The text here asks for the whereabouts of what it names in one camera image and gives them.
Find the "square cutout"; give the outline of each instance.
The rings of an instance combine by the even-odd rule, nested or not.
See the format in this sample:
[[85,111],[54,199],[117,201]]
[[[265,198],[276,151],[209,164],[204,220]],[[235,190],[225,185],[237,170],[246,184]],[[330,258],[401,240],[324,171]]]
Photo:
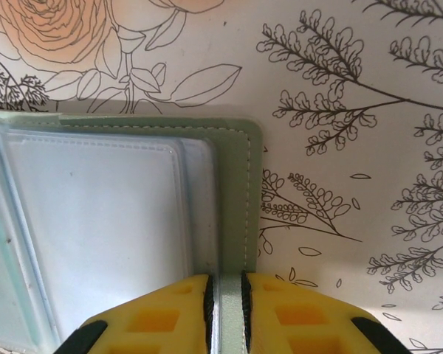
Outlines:
[[129,325],[128,332],[172,332],[177,319],[178,310],[142,310]]
[[282,305],[275,308],[279,323],[283,326],[324,325],[326,317],[315,305]]
[[293,354],[344,354],[336,337],[291,337],[289,345]]

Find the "card holder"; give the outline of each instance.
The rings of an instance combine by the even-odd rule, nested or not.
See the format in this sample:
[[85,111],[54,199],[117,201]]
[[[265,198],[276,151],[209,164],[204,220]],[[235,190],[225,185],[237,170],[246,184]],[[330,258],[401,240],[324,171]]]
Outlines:
[[[95,124],[95,120],[90,127],[85,119],[75,124],[75,117],[58,117],[58,121],[54,117],[51,124],[44,124],[43,117],[39,122],[29,117],[23,121],[16,115],[2,118],[0,123],[12,123],[13,128],[0,127],[0,188],[9,192],[5,198],[8,209],[1,208],[0,220],[4,220],[4,211],[16,219],[13,223],[2,221],[5,231],[0,233],[0,247],[2,258],[8,255],[16,260],[2,267],[0,274],[13,274],[7,289],[13,290],[9,293],[14,293],[15,298],[8,299],[7,305],[18,299],[19,311],[14,314],[22,313],[16,322],[22,326],[15,330],[10,330],[4,320],[0,329],[3,347],[49,353],[89,313],[91,316],[194,273],[253,270],[261,136],[251,122],[189,119],[190,126],[205,126],[181,129],[182,120],[174,124],[173,119],[149,119],[148,126],[148,120],[142,119],[126,126],[129,121],[125,119],[121,120],[125,125],[117,128]],[[230,124],[239,126],[229,128]],[[251,155],[252,145],[256,150]],[[97,149],[105,153],[95,155]],[[123,164],[124,158],[115,152],[119,149],[125,151],[125,158],[128,151],[134,154],[130,163]],[[148,154],[144,164],[142,152]],[[143,167],[148,162],[153,164],[151,169]],[[83,174],[90,167],[96,179]],[[132,178],[132,188],[127,186],[126,193],[125,183],[118,179],[121,176]],[[163,180],[168,176],[182,182],[179,186],[172,184],[168,191],[162,187],[167,186]],[[137,183],[143,181],[150,181],[151,188],[139,190]],[[129,209],[116,207],[116,190],[127,195]],[[139,194],[132,195],[130,191],[134,190]],[[141,206],[136,201],[144,199],[143,192],[168,202]],[[141,209],[135,212],[135,205],[149,212],[145,225],[164,221],[162,233],[171,237],[158,237],[159,243],[144,244],[144,237],[134,232],[134,225],[143,222],[138,218]],[[169,224],[166,217],[157,220],[157,210],[176,217]],[[96,252],[94,257],[89,256],[89,250]],[[161,255],[169,262],[158,263]],[[148,263],[158,266],[145,267]],[[13,304],[8,306],[9,312],[12,308]]]

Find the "white paper surface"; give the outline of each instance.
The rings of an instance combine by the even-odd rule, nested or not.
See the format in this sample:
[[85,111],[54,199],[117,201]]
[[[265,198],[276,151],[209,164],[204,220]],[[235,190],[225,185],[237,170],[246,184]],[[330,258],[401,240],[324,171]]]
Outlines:
[[69,46],[0,0],[0,108],[256,119],[258,270],[443,353],[443,0],[77,2]]

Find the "fern drawing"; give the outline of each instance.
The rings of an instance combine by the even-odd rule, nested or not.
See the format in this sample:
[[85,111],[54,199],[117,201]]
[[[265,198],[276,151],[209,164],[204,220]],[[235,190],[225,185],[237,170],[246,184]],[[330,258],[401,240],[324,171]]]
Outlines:
[[[285,178],[270,170],[263,171],[261,190],[262,220],[269,221],[268,226],[259,229],[259,239],[262,248],[267,254],[273,252],[271,242],[268,240],[268,230],[278,228],[309,229],[326,235],[341,237],[347,240],[361,242],[356,238],[343,235],[338,231],[334,222],[336,218],[345,215],[351,205],[344,202],[340,196],[334,196],[329,190],[316,185],[309,178],[298,173],[290,173],[287,181],[299,192],[299,200],[287,198],[283,193],[286,183]],[[311,249],[300,248],[301,254],[309,253]]]
[[385,276],[380,283],[392,294],[395,285],[400,284],[411,291],[413,282],[421,283],[425,277],[434,277],[443,271],[443,114],[438,119],[425,115],[423,125],[416,127],[415,136],[426,137],[426,144],[436,146],[436,155],[425,152],[425,161],[432,162],[433,177],[423,174],[416,177],[411,188],[402,191],[402,197],[392,206],[392,210],[403,209],[408,214],[407,226],[392,226],[393,236],[404,241],[419,240],[423,247],[410,247],[406,253],[394,256],[382,254],[369,261],[368,273],[380,271]]
[[[411,18],[412,27],[425,20],[429,24],[443,21],[443,10],[432,0],[376,0],[365,10],[376,5],[388,9],[382,18],[399,15],[397,25]],[[278,119],[288,117],[291,128],[315,130],[306,144],[308,156],[323,154],[330,146],[344,149],[362,129],[377,125],[374,112],[380,107],[407,103],[443,111],[443,106],[392,94],[363,81],[364,41],[356,38],[351,27],[340,28],[335,22],[333,17],[323,18],[320,10],[311,15],[302,11],[295,30],[286,30],[282,24],[273,28],[265,24],[261,32],[264,39],[256,47],[260,53],[269,53],[269,62],[285,62],[288,71],[301,74],[313,86],[328,87],[327,94],[318,92],[313,97],[283,90],[279,106],[272,113]],[[434,49],[430,37],[394,41],[390,54],[394,60],[406,62],[407,67],[430,72],[434,82],[443,83],[443,49]],[[342,101],[347,85],[372,91],[381,98],[373,105],[348,107]]]
[[0,109],[8,111],[40,111],[48,101],[44,85],[36,76],[15,79],[0,62]]

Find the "rose illustration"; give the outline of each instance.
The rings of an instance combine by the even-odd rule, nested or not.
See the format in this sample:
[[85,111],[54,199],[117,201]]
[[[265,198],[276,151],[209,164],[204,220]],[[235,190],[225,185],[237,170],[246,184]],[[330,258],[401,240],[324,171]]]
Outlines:
[[0,20],[21,58],[51,72],[94,68],[111,29],[106,0],[0,0]]
[[167,21],[174,10],[203,13],[224,0],[111,0],[117,24],[131,31],[146,31]]

